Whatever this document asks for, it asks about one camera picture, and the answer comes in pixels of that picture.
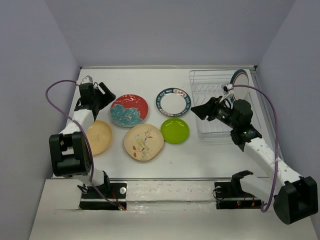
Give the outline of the red plate with teal flower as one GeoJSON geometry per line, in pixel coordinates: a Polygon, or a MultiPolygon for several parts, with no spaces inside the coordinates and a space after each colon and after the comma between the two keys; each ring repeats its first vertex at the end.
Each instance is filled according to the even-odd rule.
{"type": "Polygon", "coordinates": [[[131,128],[144,122],[149,112],[146,100],[136,94],[125,94],[114,100],[110,107],[112,121],[121,127],[131,128]]]}

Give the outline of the small green red rimmed plate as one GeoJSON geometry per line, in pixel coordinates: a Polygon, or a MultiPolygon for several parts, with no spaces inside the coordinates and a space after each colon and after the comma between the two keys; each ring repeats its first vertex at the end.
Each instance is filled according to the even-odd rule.
{"type": "MultiPolygon", "coordinates": [[[[230,84],[233,86],[249,85],[249,76],[244,69],[238,69],[234,72],[231,77],[230,84]]],[[[235,99],[244,100],[248,95],[249,89],[247,87],[235,87],[234,88],[234,97],[235,99]]]]}

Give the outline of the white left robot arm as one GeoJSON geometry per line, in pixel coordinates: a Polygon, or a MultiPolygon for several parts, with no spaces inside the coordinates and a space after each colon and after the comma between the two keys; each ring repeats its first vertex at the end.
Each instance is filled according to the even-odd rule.
{"type": "Polygon", "coordinates": [[[104,83],[84,81],[78,83],[80,97],[73,115],[69,116],[49,99],[47,101],[69,119],[66,127],[49,137],[49,150],[53,174],[57,177],[78,179],[93,187],[97,196],[104,198],[110,194],[111,185],[107,173],[96,169],[93,151],[86,131],[96,121],[100,110],[116,99],[104,83]]]}

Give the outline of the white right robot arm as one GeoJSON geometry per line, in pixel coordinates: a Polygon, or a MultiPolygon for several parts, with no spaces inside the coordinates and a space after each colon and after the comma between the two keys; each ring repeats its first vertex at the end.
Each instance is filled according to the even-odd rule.
{"type": "Polygon", "coordinates": [[[212,97],[191,111],[201,120],[219,120],[231,128],[233,143],[254,160],[272,184],[259,180],[249,170],[231,177],[230,190],[235,196],[252,194],[262,202],[270,201],[277,217],[286,225],[318,213],[318,186],[308,176],[290,168],[271,150],[262,135],[252,125],[253,111],[246,100],[235,100],[231,107],[222,98],[212,97]]]}

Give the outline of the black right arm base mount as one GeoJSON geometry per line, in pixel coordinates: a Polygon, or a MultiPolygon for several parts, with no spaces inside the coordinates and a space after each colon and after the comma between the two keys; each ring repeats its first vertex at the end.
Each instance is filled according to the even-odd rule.
{"type": "Polygon", "coordinates": [[[216,201],[216,209],[260,209],[262,201],[253,194],[244,192],[240,183],[240,180],[252,175],[251,171],[244,170],[233,174],[229,181],[215,182],[212,196],[216,201]]]}

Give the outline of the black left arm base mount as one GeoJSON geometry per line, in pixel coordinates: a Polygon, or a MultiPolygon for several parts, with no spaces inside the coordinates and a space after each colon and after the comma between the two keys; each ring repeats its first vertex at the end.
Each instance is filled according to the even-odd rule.
{"type": "Polygon", "coordinates": [[[84,183],[77,185],[81,191],[79,208],[92,211],[125,211],[127,209],[127,182],[111,181],[110,188],[97,186],[99,192],[84,183]]]}

